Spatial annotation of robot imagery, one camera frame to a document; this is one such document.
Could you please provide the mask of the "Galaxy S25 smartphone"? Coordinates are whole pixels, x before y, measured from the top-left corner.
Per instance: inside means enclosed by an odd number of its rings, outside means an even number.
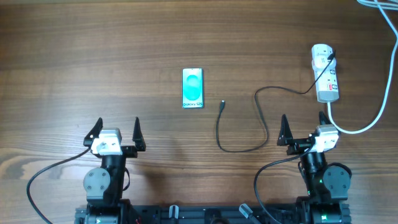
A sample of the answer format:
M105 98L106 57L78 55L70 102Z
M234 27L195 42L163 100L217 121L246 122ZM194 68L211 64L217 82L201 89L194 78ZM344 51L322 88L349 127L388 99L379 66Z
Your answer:
M182 108L204 107L203 69L184 68L182 70Z

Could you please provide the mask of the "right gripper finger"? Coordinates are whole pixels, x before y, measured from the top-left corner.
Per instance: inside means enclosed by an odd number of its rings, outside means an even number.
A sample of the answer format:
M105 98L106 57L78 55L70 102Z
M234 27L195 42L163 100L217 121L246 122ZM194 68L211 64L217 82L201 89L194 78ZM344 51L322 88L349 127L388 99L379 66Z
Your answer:
M289 122L287 120L287 116L285 114L281 117L281 126L279 137L277 140L278 146L288 146L293 143L293 135L290 130Z
M331 124L331 121L328 119L328 117L325 115L325 113L323 111L320 111L318 113L318 119L319 119L320 125Z

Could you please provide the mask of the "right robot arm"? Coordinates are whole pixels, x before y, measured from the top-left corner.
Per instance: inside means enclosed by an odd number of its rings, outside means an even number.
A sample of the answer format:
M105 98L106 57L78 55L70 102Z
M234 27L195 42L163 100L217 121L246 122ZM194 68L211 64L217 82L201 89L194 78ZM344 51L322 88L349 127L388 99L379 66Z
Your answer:
M281 117L278 146L287 147L288 156L299 156L299 172L307 188L306 197L298 197L286 223L351 223L348 190L352 171L341 163L327 163L325 153L334 149L340 133L325 114L307 138L294 138L286 115Z

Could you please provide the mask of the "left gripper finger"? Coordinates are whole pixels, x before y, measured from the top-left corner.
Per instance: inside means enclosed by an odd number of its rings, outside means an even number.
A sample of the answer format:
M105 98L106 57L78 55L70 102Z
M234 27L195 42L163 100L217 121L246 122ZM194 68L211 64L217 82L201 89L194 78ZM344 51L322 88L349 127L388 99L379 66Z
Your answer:
M132 141L136 147L136 151L145 151L146 150L146 143L141 131L140 120L136 117L134 122L134 130L132 135Z
M100 131L103 128L103 119L101 117L98 118L96 124L89 131L89 133L85 136L83 140L83 145L85 147L91 147L94 139L99 137Z

